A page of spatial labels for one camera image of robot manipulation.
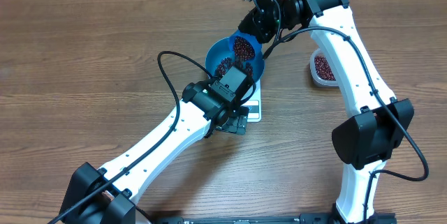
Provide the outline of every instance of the wooden table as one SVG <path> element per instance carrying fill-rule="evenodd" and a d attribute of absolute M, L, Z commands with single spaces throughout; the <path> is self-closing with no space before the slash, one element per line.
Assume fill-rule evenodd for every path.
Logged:
<path fill-rule="evenodd" d="M 430 178 L 381 176 L 375 208 L 400 223 L 447 218 L 447 0 L 350 0 L 377 69 L 410 98 L 410 133 Z M 139 141 L 174 107 L 156 56 L 200 63 L 234 32 L 252 3 L 240 0 L 0 0 L 0 223 L 46 223 L 70 176 L 99 167 Z M 176 158 L 140 206 L 188 217 L 329 211 L 342 162 L 330 133 L 346 119 L 336 89 L 309 74 L 308 35 L 278 47 L 262 79 L 263 120 L 245 136 L 216 133 Z M 177 57 L 163 60 L 180 93 L 204 78 Z M 403 141 L 387 168 L 418 176 Z"/>

